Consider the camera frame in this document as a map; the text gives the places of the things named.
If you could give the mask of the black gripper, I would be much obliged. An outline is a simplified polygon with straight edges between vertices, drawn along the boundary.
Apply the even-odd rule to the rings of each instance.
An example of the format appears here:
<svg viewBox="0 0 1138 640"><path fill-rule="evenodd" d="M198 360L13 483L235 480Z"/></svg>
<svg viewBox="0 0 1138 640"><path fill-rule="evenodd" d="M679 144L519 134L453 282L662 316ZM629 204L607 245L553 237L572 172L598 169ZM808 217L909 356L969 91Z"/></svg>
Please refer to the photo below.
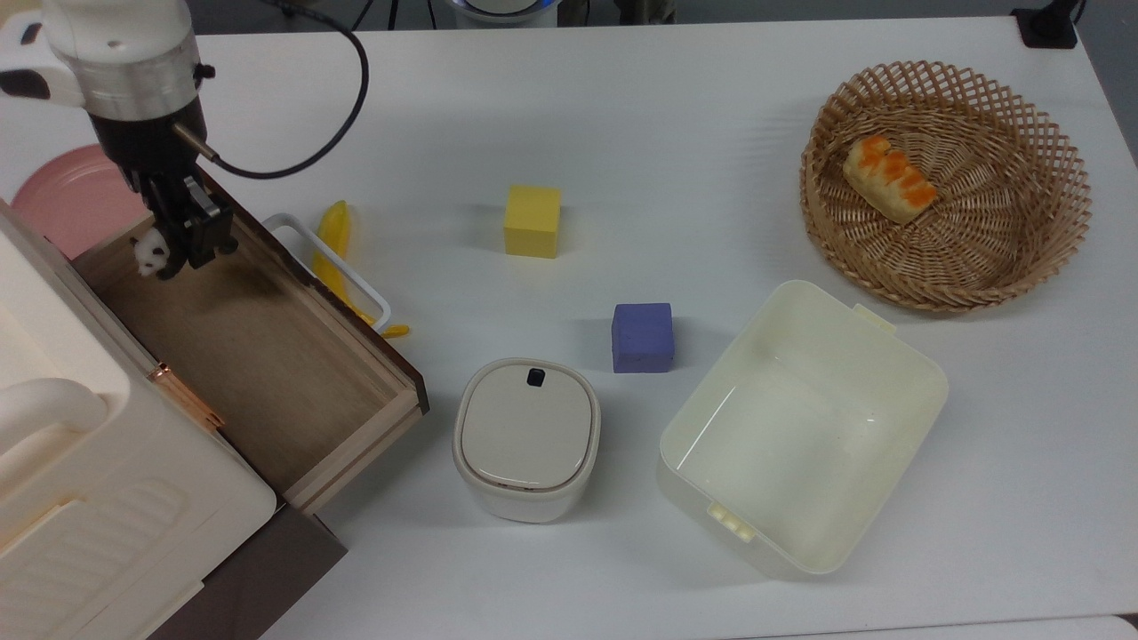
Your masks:
<svg viewBox="0 0 1138 640"><path fill-rule="evenodd" d="M146 233L147 276L166 281L174 279L187 261L196 270L218 253L231 255L238 251L238 239L231 233L232 206L214 197L196 178L198 153L174 130L180 123L200 140L206 138L203 105L188 104L154 120L118 121L94 114L88 117L106 158L119 167L130 190L140 192L146 179L146 202L155 219ZM183 179L188 194L184 223L179 218L182 208L176 195L159 177Z"/></svg>

